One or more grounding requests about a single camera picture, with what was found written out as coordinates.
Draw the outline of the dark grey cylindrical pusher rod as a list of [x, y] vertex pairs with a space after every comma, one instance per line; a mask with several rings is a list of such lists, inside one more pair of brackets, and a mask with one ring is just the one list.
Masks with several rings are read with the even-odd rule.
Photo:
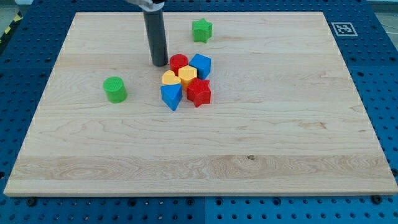
[[163, 67], [168, 63], [163, 11], [143, 11], [152, 63]]

